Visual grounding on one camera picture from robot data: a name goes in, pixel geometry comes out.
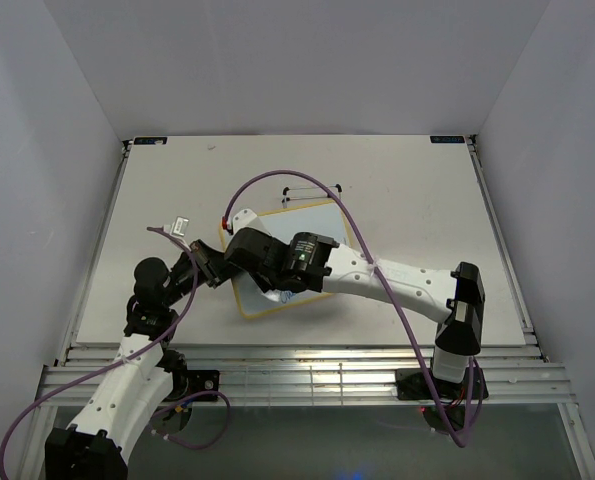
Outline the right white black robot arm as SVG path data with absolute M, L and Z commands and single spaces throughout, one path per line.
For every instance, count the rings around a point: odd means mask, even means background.
M 225 250 L 264 292 L 340 293 L 397 304 L 437 324 L 428 382 L 441 397 L 465 384 L 471 358 L 481 351 L 485 291 L 479 268 L 461 262 L 453 270 L 429 270 L 392 261 L 371 264 L 363 253 L 336 240 L 299 232 L 286 244 L 245 227 Z

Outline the yellow framed whiteboard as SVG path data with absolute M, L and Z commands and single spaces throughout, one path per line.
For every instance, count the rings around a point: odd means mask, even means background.
M 353 234 L 338 205 L 328 200 L 257 214 L 269 231 L 269 235 L 289 244 L 296 233 L 311 232 L 331 237 L 338 243 L 353 246 Z M 248 274 L 232 280 L 233 291 L 240 314 L 254 319 L 330 297 L 327 293 L 306 291 L 291 293 L 281 291 L 263 293 Z

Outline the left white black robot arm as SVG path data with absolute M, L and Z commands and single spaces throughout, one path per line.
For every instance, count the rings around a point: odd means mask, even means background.
M 193 372 L 184 355 L 171 349 L 180 319 L 172 307 L 198 287 L 216 288 L 236 272 L 222 252 L 201 240 L 183 248 L 173 267 L 156 257 L 137 264 L 114 367 L 69 425 L 48 435 L 47 478 L 125 479 L 132 450 L 153 417 L 179 415 L 186 422 L 192 402 L 222 399 L 217 371 Z

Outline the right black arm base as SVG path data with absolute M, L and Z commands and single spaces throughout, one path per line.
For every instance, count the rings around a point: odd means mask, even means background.
M 468 375 L 465 375 L 463 381 L 459 384 L 443 380 L 434 380 L 434 384 L 451 427 L 456 431 L 460 431 L 464 428 L 466 418 L 466 398 L 470 387 Z M 395 386 L 396 396 L 400 401 L 428 400 L 433 403 L 430 389 L 420 370 L 397 369 L 395 371 Z M 483 371 L 479 367 L 475 367 L 471 391 L 471 424 L 477 420 L 481 412 L 479 402 L 486 400 L 488 397 L 489 392 Z M 448 433 L 434 403 L 431 406 L 423 407 L 422 415 L 431 428 L 442 434 Z

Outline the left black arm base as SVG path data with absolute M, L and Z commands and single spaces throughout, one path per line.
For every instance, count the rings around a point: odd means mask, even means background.
M 171 394 L 164 400 L 163 405 L 156 410 L 159 412 L 167 406 L 175 405 L 174 409 L 154 416 L 152 425 L 165 433 L 177 433 L 183 430 L 192 416 L 192 401 L 182 403 L 181 400 L 191 394 L 202 391 L 217 391 L 220 383 L 219 370 L 185 370 L 175 378 L 175 386 Z

